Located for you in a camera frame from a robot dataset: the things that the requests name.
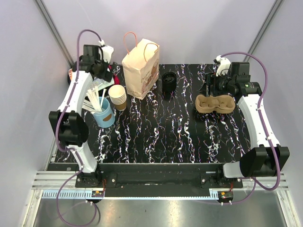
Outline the stack of paper coffee cups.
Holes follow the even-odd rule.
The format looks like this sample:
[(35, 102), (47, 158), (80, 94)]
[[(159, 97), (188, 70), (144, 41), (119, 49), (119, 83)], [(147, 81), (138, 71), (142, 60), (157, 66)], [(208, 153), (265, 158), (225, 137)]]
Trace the stack of paper coffee cups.
[(126, 92), (125, 88), (121, 85), (113, 85), (108, 91), (111, 102), (119, 111), (126, 108)]

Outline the beige paper takeout bag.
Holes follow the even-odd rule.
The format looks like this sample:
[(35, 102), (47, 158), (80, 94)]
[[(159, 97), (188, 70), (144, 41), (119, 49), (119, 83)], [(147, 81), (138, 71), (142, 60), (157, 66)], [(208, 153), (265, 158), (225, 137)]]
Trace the beige paper takeout bag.
[[(129, 50), (125, 38), (133, 34), (135, 47)], [(160, 46), (148, 39), (137, 41), (134, 32), (127, 32), (123, 37), (127, 55), (122, 60), (126, 91), (129, 95), (144, 99), (159, 78)]]

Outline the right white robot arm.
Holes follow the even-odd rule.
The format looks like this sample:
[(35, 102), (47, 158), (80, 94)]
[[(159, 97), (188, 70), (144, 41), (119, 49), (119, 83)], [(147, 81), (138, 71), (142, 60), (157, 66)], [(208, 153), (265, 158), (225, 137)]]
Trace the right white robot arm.
[(250, 151), (238, 162), (223, 165), (215, 175), (219, 187), (226, 187), (232, 178), (276, 176), (289, 158), (288, 147), (282, 147), (271, 130), (261, 96), (259, 83), (250, 80), (247, 62), (230, 62), (227, 58), (214, 61), (215, 73), (205, 77), (205, 95), (195, 100), (200, 113), (230, 114), (235, 106), (243, 113), (250, 136)]

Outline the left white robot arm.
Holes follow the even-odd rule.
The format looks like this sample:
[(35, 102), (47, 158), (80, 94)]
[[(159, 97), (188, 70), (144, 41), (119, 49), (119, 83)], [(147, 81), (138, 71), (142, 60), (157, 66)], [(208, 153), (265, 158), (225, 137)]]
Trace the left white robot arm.
[(57, 111), (49, 113), (57, 148), (73, 154), (79, 172), (87, 174), (85, 180), (91, 187), (102, 183), (102, 175), (96, 172), (98, 162), (89, 148), (89, 129), (81, 111), (85, 97), (114, 84), (110, 65), (113, 52), (114, 48), (103, 41), (98, 45), (84, 45), (83, 54), (69, 71), (71, 82), (63, 102)]

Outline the red folded cloth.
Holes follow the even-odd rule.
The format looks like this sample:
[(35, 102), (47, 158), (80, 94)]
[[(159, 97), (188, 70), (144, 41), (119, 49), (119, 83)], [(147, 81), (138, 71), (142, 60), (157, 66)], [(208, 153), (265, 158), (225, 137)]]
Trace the red folded cloth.
[(115, 74), (115, 72), (113, 71), (112, 66), (109, 65), (108, 69), (113, 74), (114, 84), (115, 85), (120, 85), (120, 80), (119, 80), (118, 76)]

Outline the colourful rabbit print cloth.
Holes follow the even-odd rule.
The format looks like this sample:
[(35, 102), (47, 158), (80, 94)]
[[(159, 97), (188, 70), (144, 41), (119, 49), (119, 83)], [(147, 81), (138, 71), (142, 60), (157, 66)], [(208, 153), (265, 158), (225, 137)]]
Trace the colourful rabbit print cloth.
[[(68, 70), (68, 83), (70, 84), (71, 79), (72, 79), (72, 69)], [(107, 82), (103, 79), (99, 79), (99, 78), (94, 78), (92, 84), (90, 85), (89, 89), (94, 89), (95, 87), (98, 87), (98, 90), (102, 90), (104, 88), (107, 88), (111, 85), (114, 85), (114, 79), (112, 78), (110, 82)]]

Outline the stack of brown cup carriers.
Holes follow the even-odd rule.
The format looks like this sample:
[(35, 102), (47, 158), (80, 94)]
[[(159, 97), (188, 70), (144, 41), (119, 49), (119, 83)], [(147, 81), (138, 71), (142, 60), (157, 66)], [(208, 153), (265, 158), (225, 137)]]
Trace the stack of brown cup carriers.
[(213, 111), (220, 114), (230, 114), (235, 108), (235, 101), (229, 95), (216, 97), (198, 95), (195, 100), (195, 107), (202, 114), (212, 113)]

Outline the stack of black cup lids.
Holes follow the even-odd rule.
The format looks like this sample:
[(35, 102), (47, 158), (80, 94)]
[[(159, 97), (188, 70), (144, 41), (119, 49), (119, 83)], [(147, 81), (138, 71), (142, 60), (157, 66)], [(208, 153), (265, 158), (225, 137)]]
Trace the stack of black cup lids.
[(177, 76), (174, 72), (166, 72), (161, 77), (162, 90), (164, 92), (173, 92), (177, 87)]

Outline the light blue straw holder cup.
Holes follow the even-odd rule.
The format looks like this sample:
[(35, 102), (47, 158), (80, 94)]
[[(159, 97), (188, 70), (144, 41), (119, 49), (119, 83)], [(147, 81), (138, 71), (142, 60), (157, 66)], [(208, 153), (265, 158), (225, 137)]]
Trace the light blue straw holder cup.
[(101, 128), (108, 128), (115, 123), (115, 116), (111, 108), (110, 102), (104, 98), (101, 105), (101, 112), (93, 113), (93, 117)]

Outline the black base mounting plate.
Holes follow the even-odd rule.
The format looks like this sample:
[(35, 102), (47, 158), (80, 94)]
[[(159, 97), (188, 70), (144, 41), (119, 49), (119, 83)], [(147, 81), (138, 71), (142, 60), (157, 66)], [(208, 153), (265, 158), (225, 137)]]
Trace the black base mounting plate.
[(206, 197), (209, 189), (240, 189), (241, 180), (224, 178), (221, 164), (100, 164), (80, 174), (77, 188), (105, 186), (106, 197)]

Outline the aluminium frame rail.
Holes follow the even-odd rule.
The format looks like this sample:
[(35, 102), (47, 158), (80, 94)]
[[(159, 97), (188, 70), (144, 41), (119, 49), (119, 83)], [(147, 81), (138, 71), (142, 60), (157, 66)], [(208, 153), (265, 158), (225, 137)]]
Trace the aluminium frame rail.
[(233, 199), (218, 203), (218, 186), (198, 170), (116, 170), (93, 197), (75, 187), (73, 172), (40, 171), (24, 217), (25, 227), (298, 227), (285, 179), (276, 190), (252, 180), (234, 185)]

